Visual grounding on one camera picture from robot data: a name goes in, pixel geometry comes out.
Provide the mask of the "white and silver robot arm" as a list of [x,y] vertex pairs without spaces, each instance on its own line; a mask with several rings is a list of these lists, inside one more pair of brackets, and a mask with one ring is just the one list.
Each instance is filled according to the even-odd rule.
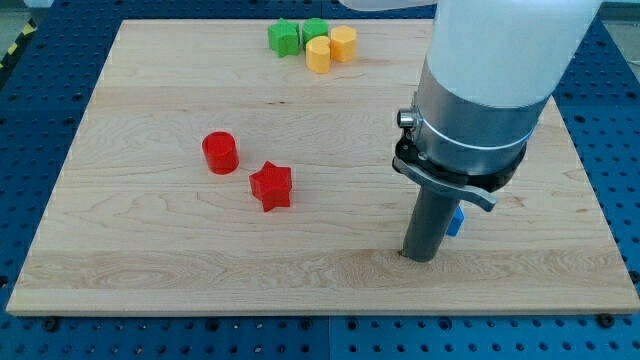
[[393,166],[423,190],[486,211],[524,156],[600,7],[587,0],[438,0]]

